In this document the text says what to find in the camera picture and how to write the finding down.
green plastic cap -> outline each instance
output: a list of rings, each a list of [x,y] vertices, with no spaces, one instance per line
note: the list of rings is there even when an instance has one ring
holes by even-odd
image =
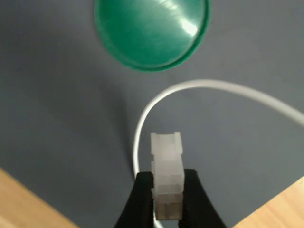
[[[106,49],[140,71],[185,61],[209,20],[208,0],[96,0],[95,23]]]

white cable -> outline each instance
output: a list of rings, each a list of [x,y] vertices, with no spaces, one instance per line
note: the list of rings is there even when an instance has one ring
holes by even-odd
[[[218,90],[223,90],[226,92],[230,92],[233,94],[238,94],[241,96],[251,98],[252,100],[258,101],[262,104],[265,104],[266,106],[268,106],[270,108],[277,110],[278,112],[284,114],[286,117],[289,117],[290,119],[294,120],[295,122],[300,124],[302,127],[304,127],[304,114],[303,113],[301,113],[300,111],[296,110],[295,108],[285,104],[284,102],[282,102],[270,95],[257,91],[255,89],[245,87],[243,85],[230,83],[230,82],[209,80],[209,79],[198,79],[198,80],[182,82],[182,83],[173,85],[173,86],[165,89],[164,91],[159,93],[156,97],[154,97],[147,104],[147,106],[145,107],[145,109],[142,112],[141,117],[139,118],[136,130],[135,130],[134,143],[133,143],[133,171],[134,171],[135,178],[136,178],[137,173],[139,173],[139,162],[138,162],[139,140],[140,140],[141,131],[143,128],[143,123],[144,123],[148,113],[159,101],[164,99],[166,96],[173,94],[175,92],[181,91],[181,90],[191,89],[191,88],[218,89]],[[154,214],[154,226],[156,228],[163,228],[162,224],[155,219],[155,214]]]

black clip jaw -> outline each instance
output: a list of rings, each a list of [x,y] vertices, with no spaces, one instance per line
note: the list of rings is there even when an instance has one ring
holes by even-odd
[[[140,172],[115,228],[153,228],[153,175]],[[185,169],[183,218],[179,228],[226,228],[195,170]]]

electrical connector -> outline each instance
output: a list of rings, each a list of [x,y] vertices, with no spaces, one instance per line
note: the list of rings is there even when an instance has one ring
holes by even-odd
[[[153,199],[157,220],[181,220],[185,173],[181,133],[151,134]]]

wooden surface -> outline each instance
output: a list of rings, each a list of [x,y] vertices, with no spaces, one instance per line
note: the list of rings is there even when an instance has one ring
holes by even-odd
[[[304,228],[304,177],[234,228]]]
[[[0,169],[0,228],[79,228]],[[234,228],[304,228],[304,177]]]
[[[0,228],[78,228],[0,169]]]

